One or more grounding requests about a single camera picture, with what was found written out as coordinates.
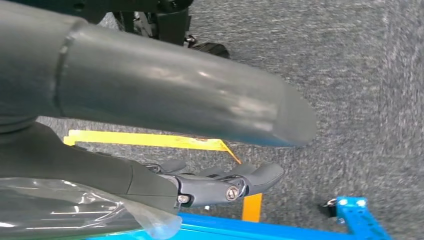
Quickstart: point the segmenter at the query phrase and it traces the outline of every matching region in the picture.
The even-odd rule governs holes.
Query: yellow metal bar
[[[243,221],[259,223],[261,220],[262,193],[247,196],[243,199]]]
[[[242,163],[221,139],[199,139],[175,135],[89,130],[70,130],[68,136],[63,138],[63,143],[66,145],[73,146],[76,142],[224,151],[228,152],[238,164]],[[259,222],[261,218],[261,205],[261,193],[245,197],[241,219],[243,221]]]
[[[221,139],[198,139],[175,135],[87,130],[70,130],[69,137],[72,137],[75,142],[227,151],[226,145]]]

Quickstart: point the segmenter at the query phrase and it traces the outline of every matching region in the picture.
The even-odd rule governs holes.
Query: blue metal frame
[[[340,223],[349,233],[319,231],[291,226],[246,222],[212,216],[181,213],[183,224],[171,240],[391,240],[367,209],[363,197],[338,197]],[[151,240],[143,231],[116,233],[90,240]]]

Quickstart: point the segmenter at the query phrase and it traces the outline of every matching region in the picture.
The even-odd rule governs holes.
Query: metal bolt
[[[359,207],[365,207],[365,205],[367,205],[367,202],[366,202],[365,200],[358,200],[358,201],[356,202],[356,204],[357,204]]]
[[[344,205],[348,204],[348,200],[346,200],[346,199],[341,199],[340,201],[338,201],[338,204],[340,204],[340,205],[344,206]]]
[[[228,201],[234,201],[239,197],[239,189],[235,186],[230,186],[225,194]]]
[[[181,204],[186,204],[186,203],[190,202],[190,197],[186,196],[186,195],[179,195],[177,200]]]

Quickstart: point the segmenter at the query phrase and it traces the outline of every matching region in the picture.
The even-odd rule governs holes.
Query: prosthetic hand
[[[166,167],[64,145],[49,127],[35,122],[38,116],[265,146],[304,145],[316,133],[314,113],[294,88],[246,65],[1,0],[0,33],[0,181],[7,183],[0,185],[4,200],[0,214],[7,216],[2,221],[24,216],[16,220],[18,224],[8,223],[8,231],[0,231],[9,233],[4,236],[7,239],[126,231],[137,228],[133,218],[132,222],[131,218],[118,222],[110,218],[121,203],[174,214],[180,204],[219,204],[260,193],[282,175],[275,165],[257,170],[242,165],[230,173],[170,174]],[[21,179],[34,181],[9,183]],[[68,209],[64,211],[68,217],[62,215],[59,221],[51,214],[57,210],[51,208],[73,209],[80,203],[68,198],[53,201],[61,196],[52,194],[56,185],[40,195],[38,190],[50,180],[71,186],[68,192],[76,196],[86,189],[100,191],[105,196],[99,201],[115,199],[115,210],[86,210],[88,215],[81,215]],[[90,199],[99,196],[96,191],[87,190]],[[108,221],[90,227],[91,221],[86,224],[90,214]],[[70,224],[75,221],[84,224],[63,227],[75,227]]]

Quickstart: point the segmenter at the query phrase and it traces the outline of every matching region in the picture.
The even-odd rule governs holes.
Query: plastic sheet
[[[164,240],[182,223],[177,215],[66,180],[0,178],[0,196],[1,239],[84,239],[143,228]]]

